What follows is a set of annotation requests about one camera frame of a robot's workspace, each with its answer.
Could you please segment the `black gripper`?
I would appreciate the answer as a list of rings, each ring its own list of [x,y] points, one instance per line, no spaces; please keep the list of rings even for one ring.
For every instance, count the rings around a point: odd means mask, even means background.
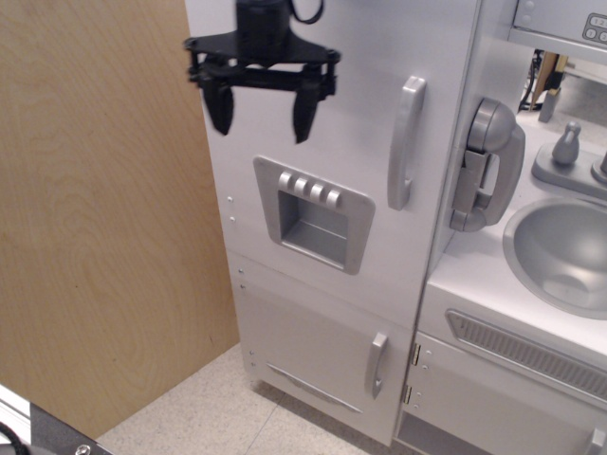
[[[320,100],[337,91],[339,52],[293,32],[276,53],[249,52],[235,31],[191,37],[183,46],[191,53],[190,81],[203,90],[212,125],[224,136],[233,120],[233,86],[297,92],[292,116],[296,144],[308,140]]]

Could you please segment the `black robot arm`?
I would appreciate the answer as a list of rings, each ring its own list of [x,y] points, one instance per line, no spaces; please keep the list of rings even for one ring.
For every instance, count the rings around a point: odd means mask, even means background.
[[[184,42],[191,54],[190,81],[202,90],[216,131],[224,136],[230,131],[232,88],[238,86],[295,93],[295,139],[308,139],[319,102],[336,94],[340,53],[298,37],[290,20],[311,25],[323,10],[320,2],[317,12],[303,19],[292,1],[237,1],[236,30]]]

